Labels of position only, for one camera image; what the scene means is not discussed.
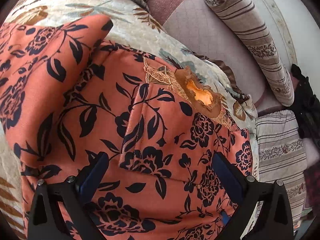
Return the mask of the white painted headboard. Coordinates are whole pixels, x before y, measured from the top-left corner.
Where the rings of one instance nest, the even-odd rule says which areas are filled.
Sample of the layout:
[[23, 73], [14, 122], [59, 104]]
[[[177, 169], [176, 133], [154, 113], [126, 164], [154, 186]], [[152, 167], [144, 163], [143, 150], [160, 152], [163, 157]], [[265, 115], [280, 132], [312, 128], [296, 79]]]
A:
[[319, 26], [301, 0], [253, 0], [266, 9], [289, 31], [295, 49], [296, 64], [310, 81], [319, 80]]

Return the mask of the dark red plaid cloth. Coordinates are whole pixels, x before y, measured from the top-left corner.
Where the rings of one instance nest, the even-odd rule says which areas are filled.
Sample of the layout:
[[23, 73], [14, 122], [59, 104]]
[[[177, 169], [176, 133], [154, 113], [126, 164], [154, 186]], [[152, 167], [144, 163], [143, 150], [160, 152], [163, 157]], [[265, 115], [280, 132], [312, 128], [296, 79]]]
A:
[[320, 162], [316, 162], [304, 171], [306, 190], [309, 203], [315, 215], [319, 216], [320, 209]]

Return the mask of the striped rectangular pillow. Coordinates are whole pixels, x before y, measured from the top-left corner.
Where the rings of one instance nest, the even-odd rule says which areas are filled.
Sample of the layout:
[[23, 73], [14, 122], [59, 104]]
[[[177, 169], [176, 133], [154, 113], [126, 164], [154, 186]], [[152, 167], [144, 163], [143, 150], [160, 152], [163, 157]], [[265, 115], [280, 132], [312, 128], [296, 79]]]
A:
[[260, 181], [283, 181], [290, 202], [293, 228], [300, 226], [306, 199], [304, 170], [307, 168], [303, 139], [293, 111], [283, 110], [257, 118]]

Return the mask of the long striped bolster pillow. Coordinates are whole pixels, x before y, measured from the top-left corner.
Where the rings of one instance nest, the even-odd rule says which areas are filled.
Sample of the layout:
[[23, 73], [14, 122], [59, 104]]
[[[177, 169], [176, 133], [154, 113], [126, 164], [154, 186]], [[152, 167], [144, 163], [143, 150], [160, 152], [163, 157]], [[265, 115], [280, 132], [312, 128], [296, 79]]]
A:
[[294, 88], [270, 31], [252, 0], [204, 0], [252, 54], [276, 99], [286, 107], [294, 102]]

